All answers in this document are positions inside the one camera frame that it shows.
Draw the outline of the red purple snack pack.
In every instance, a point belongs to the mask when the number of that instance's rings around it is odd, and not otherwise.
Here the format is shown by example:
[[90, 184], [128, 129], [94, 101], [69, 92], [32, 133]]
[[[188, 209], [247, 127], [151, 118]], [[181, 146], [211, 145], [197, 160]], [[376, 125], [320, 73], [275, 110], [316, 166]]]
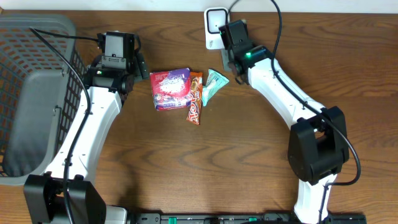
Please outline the red purple snack pack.
[[190, 96], [190, 69], [150, 73], [154, 106], [157, 111], [186, 108]]

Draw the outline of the teal snack wrapper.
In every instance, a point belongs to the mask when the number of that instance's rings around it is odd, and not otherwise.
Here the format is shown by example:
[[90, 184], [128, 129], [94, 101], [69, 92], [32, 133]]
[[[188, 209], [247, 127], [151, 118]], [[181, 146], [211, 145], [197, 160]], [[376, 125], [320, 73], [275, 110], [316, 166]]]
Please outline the teal snack wrapper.
[[209, 69], [208, 70], [208, 78], [206, 81], [206, 85], [202, 90], [202, 103], [203, 106], [206, 106], [209, 100], [215, 95], [215, 93], [223, 88], [226, 84], [229, 83], [229, 80], [223, 76], [221, 73]]

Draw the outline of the orange snack bar wrapper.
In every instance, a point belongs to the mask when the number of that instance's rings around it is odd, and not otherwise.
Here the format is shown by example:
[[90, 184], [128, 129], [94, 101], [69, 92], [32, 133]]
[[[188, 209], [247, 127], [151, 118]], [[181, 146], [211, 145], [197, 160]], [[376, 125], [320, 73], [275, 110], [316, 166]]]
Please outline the orange snack bar wrapper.
[[190, 84], [190, 106], [187, 114], [187, 121], [199, 125], [202, 103], [203, 74], [202, 72], [191, 72]]

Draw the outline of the small orange box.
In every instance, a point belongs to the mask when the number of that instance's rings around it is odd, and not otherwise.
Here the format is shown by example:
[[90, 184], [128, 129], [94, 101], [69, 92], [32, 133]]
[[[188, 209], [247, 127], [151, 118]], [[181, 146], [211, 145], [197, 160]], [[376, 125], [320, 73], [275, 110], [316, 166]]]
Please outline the small orange box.
[[223, 63], [223, 70], [226, 72], [231, 72], [232, 71], [232, 69], [230, 67], [231, 62], [230, 62], [227, 50], [221, 49], [221, 58], [222, 58], [222, 63]]

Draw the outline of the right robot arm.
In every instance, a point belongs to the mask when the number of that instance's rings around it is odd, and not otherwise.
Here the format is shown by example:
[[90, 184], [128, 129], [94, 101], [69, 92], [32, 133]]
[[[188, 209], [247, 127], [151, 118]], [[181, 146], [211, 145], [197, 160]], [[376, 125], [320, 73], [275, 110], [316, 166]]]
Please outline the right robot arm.
[[244, 21], [221, 26], [219, 32], [237, 82], [259, 91], [289, 127], [288, 161], [299, 179], [295, 216], [302, 223], [324, 221], [329, 198], [324, 186], [336, 180], [349, 159], [343, 112], [302, 91], [270, 50], [249, 39]]

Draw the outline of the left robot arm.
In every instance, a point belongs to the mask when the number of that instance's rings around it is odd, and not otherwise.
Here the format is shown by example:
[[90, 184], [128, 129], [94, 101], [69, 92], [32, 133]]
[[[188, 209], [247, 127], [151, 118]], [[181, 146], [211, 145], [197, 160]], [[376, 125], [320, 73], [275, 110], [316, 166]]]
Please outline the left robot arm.
[[149, 78], [137, 34], [108, 31], [95, 38], [101, 55], [81, 76], [61, 56], [82, 92], [75, 119], [57, 155], [31, 174], [24, 196], [32, 223], [133, 223], [124, 207], [107, 205], [95, 189], [95, 172], [108, 131], [135, 82]]

